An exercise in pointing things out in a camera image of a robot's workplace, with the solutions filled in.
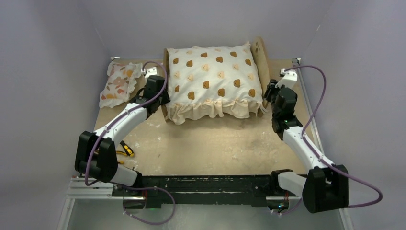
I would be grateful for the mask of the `floral print small pillow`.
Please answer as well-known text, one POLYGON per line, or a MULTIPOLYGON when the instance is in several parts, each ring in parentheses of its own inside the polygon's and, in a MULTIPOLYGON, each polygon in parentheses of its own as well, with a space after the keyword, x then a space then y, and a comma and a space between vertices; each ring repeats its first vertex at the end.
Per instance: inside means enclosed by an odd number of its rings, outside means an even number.
POLYGON ((113 108, 127 102, 141 74, 141 63, 121 64, 112 61, 107 68, 108 79, 100 93, 99 107, 113 108))

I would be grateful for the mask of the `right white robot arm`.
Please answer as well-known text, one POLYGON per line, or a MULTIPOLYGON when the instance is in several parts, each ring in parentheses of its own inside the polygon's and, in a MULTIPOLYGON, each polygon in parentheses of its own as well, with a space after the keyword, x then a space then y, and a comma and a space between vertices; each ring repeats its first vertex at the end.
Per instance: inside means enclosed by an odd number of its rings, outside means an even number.
POLYGON ((310 213, 348 207, 347 168, 333 163, 307 138, 303 125, 294 114, 297 94, 277 83, 270 80, 264 95, 271 105, 273 131, 308 170, 306 177, 292 171, 276 173, 278 187, 299 196, 310 213))

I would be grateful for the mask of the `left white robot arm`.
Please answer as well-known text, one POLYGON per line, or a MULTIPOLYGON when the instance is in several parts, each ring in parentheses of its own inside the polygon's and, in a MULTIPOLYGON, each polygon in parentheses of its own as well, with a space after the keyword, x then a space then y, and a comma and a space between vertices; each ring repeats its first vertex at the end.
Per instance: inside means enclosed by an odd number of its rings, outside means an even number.
POLYGON ((150 76, 142 90, 113 120, 96 131, 84 131, 79 136, 74 168, 87 178, 105 183, 142 187, 142 174, 118 164, 116 148, 139 124, 147 120, 170 99, 167 79, 150 76))

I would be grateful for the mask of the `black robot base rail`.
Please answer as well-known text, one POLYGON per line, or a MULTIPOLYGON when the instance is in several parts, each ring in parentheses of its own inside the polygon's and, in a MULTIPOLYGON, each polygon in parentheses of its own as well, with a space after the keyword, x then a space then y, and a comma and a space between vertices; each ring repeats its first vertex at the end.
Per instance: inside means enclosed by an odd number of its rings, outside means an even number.
POLYGON ((127 208, 161 208, 163 204, 250 205, 278 208, 295 194, 277 187, 271 175, 143 176, 135 191, 114 185, 112 195, 125 199, 127 208))

